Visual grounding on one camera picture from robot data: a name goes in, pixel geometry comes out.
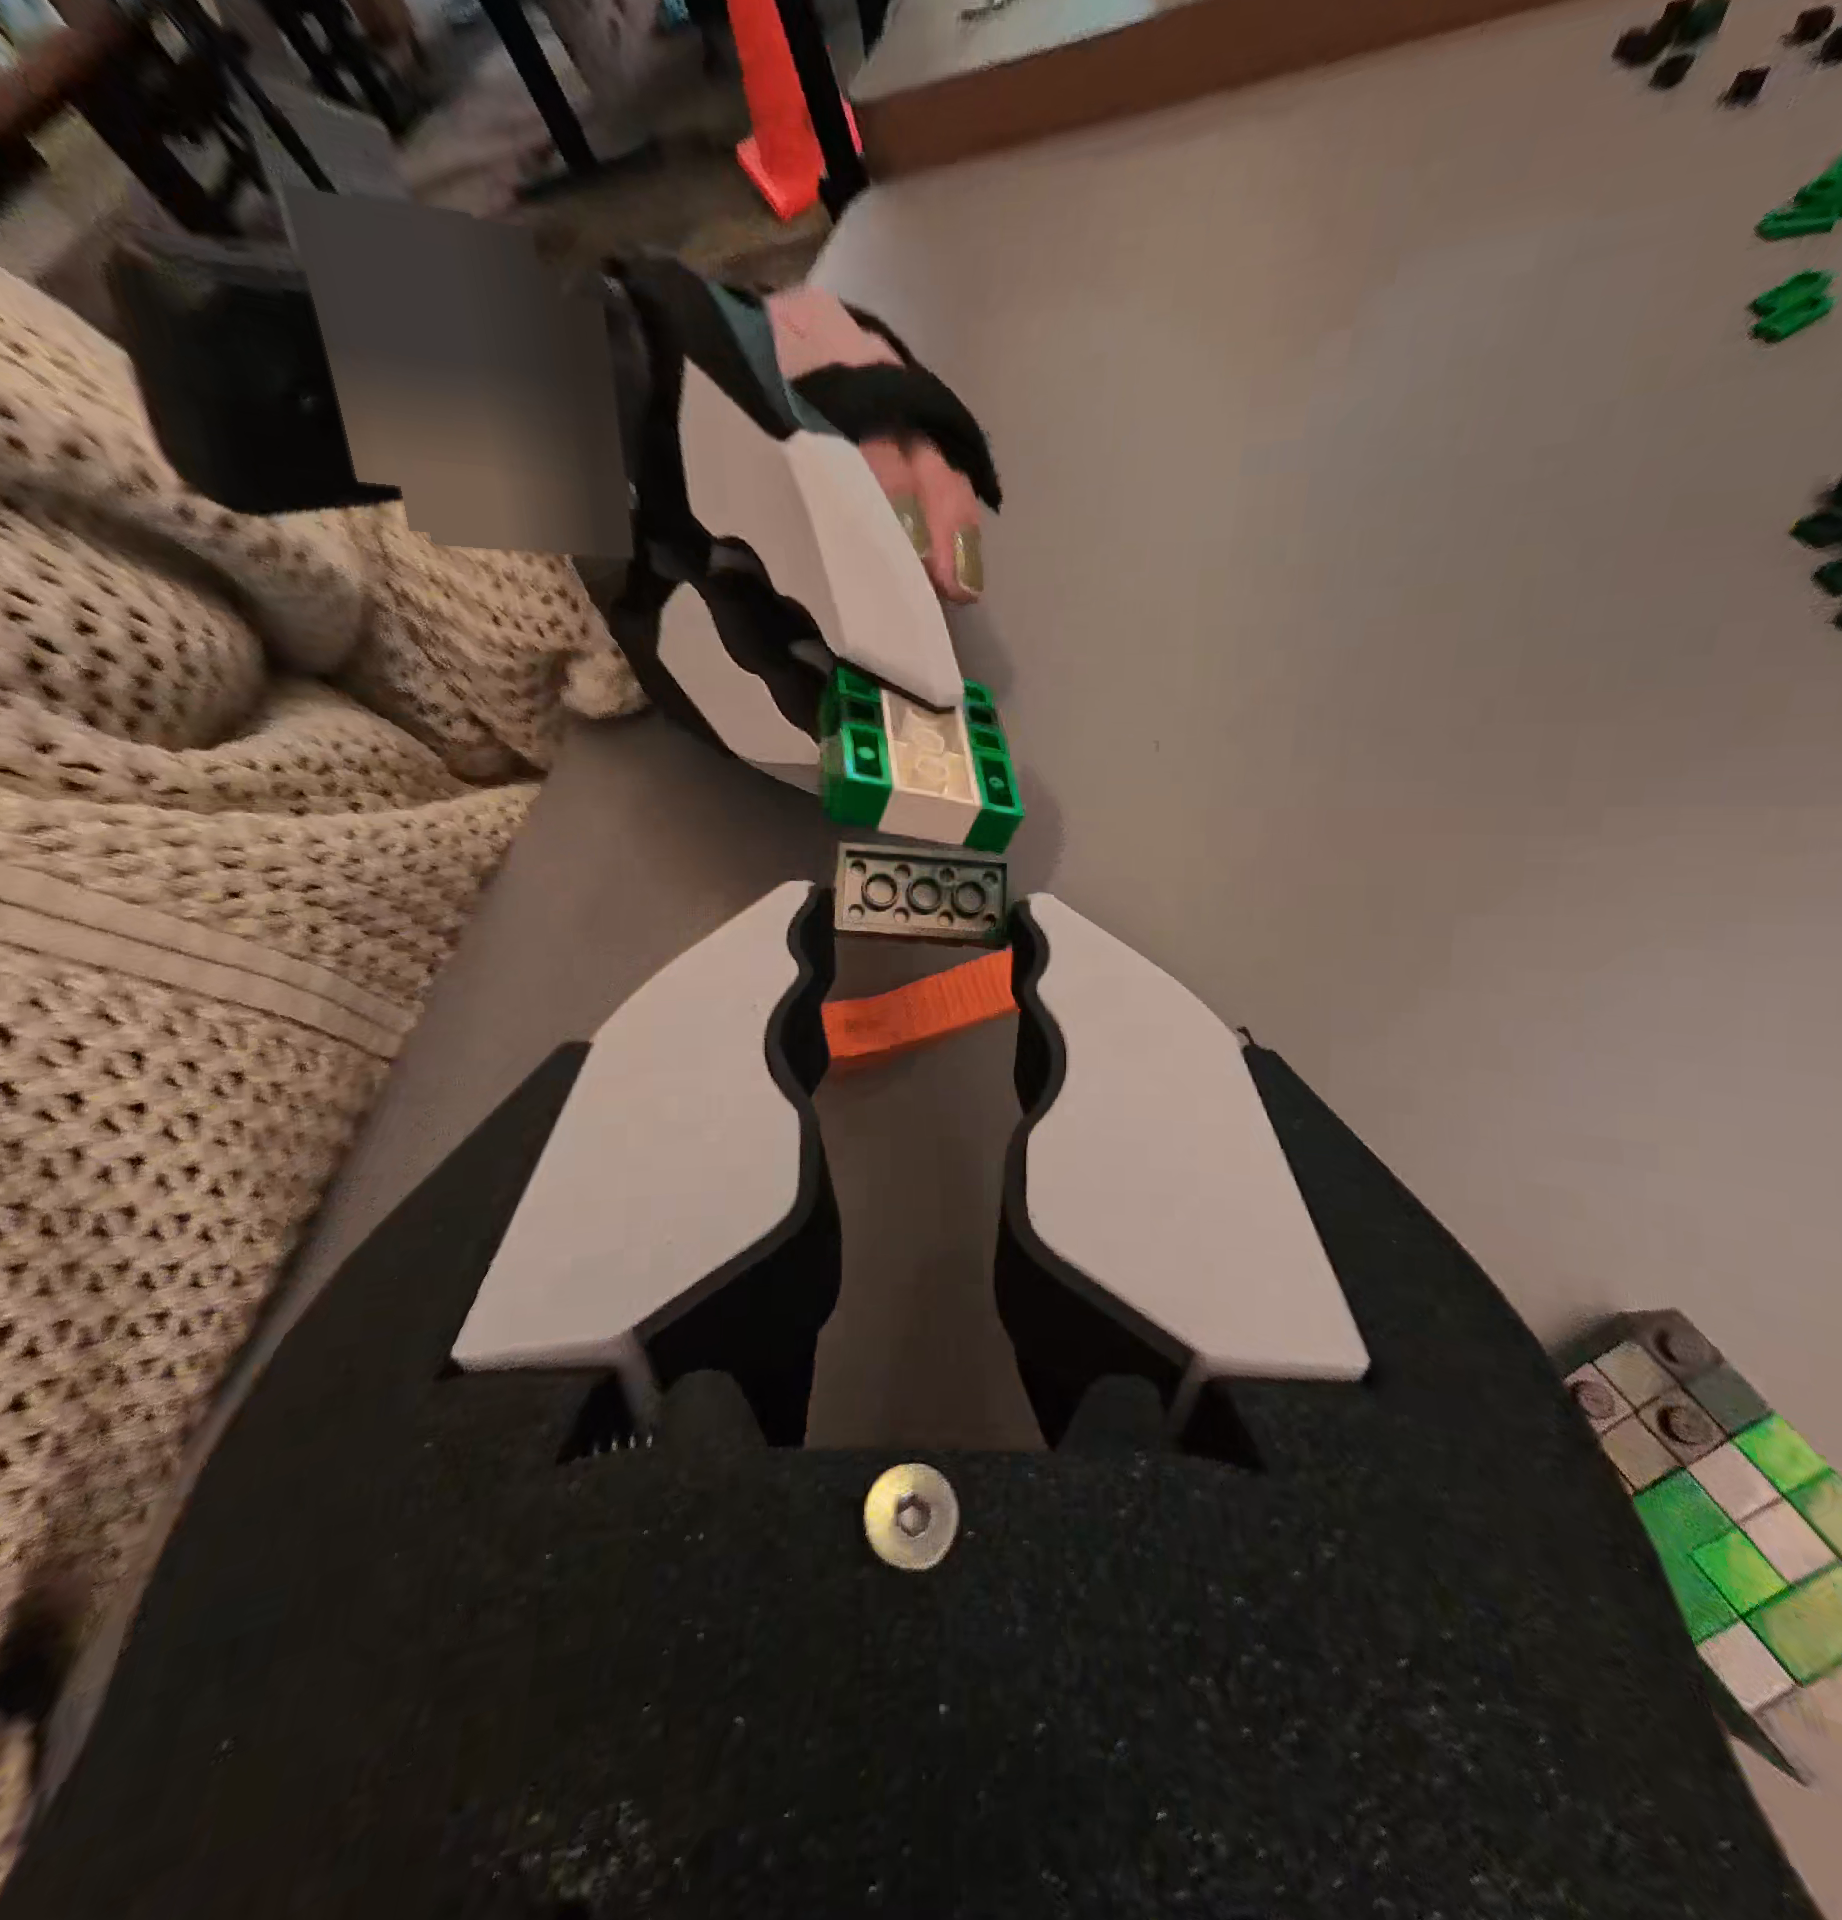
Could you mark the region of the green white lego assembly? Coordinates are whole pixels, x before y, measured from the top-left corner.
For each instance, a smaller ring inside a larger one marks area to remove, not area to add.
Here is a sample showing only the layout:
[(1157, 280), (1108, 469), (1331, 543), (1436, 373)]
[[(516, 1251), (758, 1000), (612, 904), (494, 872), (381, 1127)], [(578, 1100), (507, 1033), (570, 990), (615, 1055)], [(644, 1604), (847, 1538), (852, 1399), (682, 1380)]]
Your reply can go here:
[(820, 703), (820, 799), (841, 827), (1004, 853), (1022, 823), (996, 699), (966, 680), (956, 708), (918, 704), (848, 664)]

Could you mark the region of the dark green lego plate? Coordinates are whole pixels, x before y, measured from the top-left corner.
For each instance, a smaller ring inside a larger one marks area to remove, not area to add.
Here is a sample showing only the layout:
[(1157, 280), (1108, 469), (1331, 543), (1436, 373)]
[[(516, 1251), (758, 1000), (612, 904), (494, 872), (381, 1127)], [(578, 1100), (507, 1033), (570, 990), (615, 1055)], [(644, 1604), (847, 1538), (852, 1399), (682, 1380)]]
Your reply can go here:
[(838, 846), (838, 937), (998, 950), (1007, 921), (1003, 856), (861, 840)]

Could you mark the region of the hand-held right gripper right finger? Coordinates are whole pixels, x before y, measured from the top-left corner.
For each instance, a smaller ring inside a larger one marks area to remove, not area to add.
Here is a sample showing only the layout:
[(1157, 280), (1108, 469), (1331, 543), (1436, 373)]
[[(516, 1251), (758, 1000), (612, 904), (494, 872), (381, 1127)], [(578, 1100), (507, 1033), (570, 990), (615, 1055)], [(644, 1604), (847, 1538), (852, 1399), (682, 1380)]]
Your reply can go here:
[(1371, 1372), (1241, 1031), (1052, 895), (1009, 921), (1016, 1001), (996, 1311), (1049, 1449), (1131, 1380), (1171, 1442), (1234, 1381)]

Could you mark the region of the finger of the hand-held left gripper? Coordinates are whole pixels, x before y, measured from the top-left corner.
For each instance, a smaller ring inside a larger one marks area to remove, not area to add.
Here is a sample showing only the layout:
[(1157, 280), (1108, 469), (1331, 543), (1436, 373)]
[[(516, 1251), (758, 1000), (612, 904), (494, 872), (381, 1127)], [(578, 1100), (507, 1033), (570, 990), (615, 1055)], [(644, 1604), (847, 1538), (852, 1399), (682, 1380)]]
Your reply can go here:
[(654, 659), (671, 704), (730, 757), (789, 788), (822, 786), (814, 722), (791, 719), (778, 677), (737, 657), (703, 588), (674, 588), (657, 624)]
[(679, 373), (677, 444), (694, 520), (747, 547), (838, 659), (930, 708), (961, 703), (945, 615), (857, 446), (767, 433), (693, 361)]

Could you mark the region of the green cube lego model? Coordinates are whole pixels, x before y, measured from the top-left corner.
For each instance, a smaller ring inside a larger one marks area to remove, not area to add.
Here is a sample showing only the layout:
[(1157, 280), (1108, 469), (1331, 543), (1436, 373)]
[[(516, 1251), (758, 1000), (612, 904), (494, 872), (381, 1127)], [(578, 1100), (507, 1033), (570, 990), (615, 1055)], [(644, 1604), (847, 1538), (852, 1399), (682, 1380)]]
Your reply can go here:
[(1676, 1310), (1555, 1350), (1728, 1735), (1801, 1789), (1842, 1760), (1842, 1474)]

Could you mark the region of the row of small black pieces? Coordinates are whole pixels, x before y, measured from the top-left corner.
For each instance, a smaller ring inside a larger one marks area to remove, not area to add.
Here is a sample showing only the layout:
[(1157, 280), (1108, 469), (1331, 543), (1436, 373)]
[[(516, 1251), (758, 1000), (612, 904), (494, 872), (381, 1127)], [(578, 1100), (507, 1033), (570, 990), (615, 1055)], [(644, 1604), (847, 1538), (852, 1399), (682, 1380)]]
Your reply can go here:
[(1611, 67), (1651, 92), (1692, 88), (1705, 60), (1716, 65), (1712, 104), (1745, 113), (1774, 97), (1778, 85), (1842, 67), (1842, 5), (1775, 5), (1781, 15), (1764, 42), (1742, 42), (1722, 59), (1730, 20), (1750, 5), (1668, 3), (1651, 18), (1625, 25), (1611, 40)]

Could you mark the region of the orange brick separator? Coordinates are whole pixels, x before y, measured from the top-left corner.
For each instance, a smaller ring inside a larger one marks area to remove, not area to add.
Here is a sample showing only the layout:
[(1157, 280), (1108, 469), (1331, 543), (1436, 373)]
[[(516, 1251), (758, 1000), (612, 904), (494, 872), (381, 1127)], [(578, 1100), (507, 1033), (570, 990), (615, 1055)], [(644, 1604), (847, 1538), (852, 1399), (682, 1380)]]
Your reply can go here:
[(1012, 1017), (1012, 961), (988, 953), (876, 995), (832, 997), (822, 1011), (835, 1069), (864, 1069)]

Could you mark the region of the pile of bright green bricks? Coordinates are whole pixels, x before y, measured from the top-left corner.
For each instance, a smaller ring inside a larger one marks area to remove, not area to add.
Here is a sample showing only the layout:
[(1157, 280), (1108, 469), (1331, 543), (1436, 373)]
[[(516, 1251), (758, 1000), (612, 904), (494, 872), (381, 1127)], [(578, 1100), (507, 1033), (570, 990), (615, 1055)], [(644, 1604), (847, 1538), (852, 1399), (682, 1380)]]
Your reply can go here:
[[(1814, 242), (1842, 227), (1842, 154), (1753, 227), (1767, 246)], [(1747, 304), (1750, 338), (1778, 347), (1821, 323), (1839, 302), (1833, 269), (1799, 267)]]

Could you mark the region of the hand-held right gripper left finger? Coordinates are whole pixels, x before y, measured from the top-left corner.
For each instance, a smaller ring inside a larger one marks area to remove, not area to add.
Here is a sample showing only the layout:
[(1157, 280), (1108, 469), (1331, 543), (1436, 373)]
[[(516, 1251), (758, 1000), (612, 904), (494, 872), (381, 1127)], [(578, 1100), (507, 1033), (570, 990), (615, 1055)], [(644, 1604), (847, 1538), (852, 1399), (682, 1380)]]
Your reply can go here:
[(465, 1373), (603, 1373), (652, 1428), (724, 1373), (766, 1442), (806, 1440), (841, 1291), (814, 1093), (830, 1066), (832, 896), (786, 880), (598, 1028), (454, 1338)]

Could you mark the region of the orange traffic cone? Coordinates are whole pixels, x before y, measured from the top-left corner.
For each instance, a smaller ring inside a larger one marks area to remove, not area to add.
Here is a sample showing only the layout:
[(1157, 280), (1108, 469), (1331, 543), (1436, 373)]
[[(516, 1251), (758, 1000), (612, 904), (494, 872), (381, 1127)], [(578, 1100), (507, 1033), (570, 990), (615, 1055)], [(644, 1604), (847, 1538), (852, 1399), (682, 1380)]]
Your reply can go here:
[(844, 210), (864, 189), (861, 131), (814, 3), (725, 6), (749, 109), (737, 159), (783, 222)]

